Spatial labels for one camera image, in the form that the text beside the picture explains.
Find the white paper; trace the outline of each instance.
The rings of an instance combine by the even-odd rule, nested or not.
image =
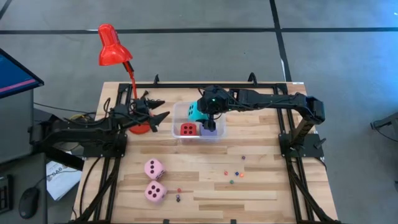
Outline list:
[[[50,177],[47,177],[47,191],[56,201],[60,200],[66,193],[68,193],[70,189],[72,189],[73,186],[75,186],[80,181],[81,171],[59,164],[58,162],[49,162],[46,168],[47,176],[50,174],[63,172],[61,174],[51,175]]]

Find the red desk lamp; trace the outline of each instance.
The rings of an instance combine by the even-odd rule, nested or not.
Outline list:
[[[102,41],[102,50],[99,53],[98,63],[101,66],[116,65],[123,63],[124,68],[130,75],[132,92],[134,99],[137,99],[136,81],[134,79],[134,69],[130,64],[132,55],[127,48],[120,44],[118,33],[111,24],[102,24],[98,28],[98,34]],[[144,134],[150,130],[149,124],[139,124],[130,128],[134,134]]]

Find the plastic bin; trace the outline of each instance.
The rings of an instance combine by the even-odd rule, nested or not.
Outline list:
[[[220,118],[216,119],[216,129],[217,135],[214,136],[201,136],[200,135],[200,126],[202,125],[200,122],[192,122],[188,120],[188,109],[192,102],[179,102],[174,104],[174,115],[172,120],[172,135],[173,137],[182,140],[183,142],[216,142],[220,140],[222,137],[226,136],[226,119],[225,114],[222,114]],[[180,134],[181,125],[183,123],[194,123],[197,126],[197,135],[196,136],[184,136]]]

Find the black mouse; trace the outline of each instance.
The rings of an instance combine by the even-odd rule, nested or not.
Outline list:
[[[28,188],[19,199],[19,215],[24,218],[32,218],[37,211],[39,190],[35,187]]]

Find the wooden table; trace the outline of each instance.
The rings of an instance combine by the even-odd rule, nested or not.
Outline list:
[[[98,105],[96,119],[104,116],[103,104],[110,97],[115,104],[118,82],[106,82]],[[303,83],[287,83],[289,94],[306,94]],[[166,103],[154,110],[154,114],[170,111],[157,133],[140,136],[128,132],[126,155],[121,160],[118,186],[114,200],[112,223],[295,223],[294,208],[285,160],[280,154],[277,136],[280,132],[277,112],[274,109],[227,113],[227,135],[215,144],[182,145],[171,135],[173,105],[179,101],[196,101],[200,95],[196,88],[147,89],[151,99]],[[271,89],[256,88],[259,93],[273,94]],[[138,89],[138,95],[144,90]],[[284,111],[286,130],[289,130]],[[301,120],[293,111],[295,124]],[[144,164],[157,158],[166,168],[159,182],[168,188],[162,204],[156,205],[144,196],[150,179],[144,173]],[[98,192],[101,159],[88,179],[83,197],[83,210]],[[85,162],[75,210],[79,209],[80,193],[88,169],[95,158]],[[322,209],[337,219],[328,177],[324,166],[313,158],[303,159],[308,188]],[[244,177],[234,173],[243,172]],[[181,201],[176,201],[181,188]],[[306,219],[301,196],[300,206]],[[104,219],[108,195],[101,210]]]

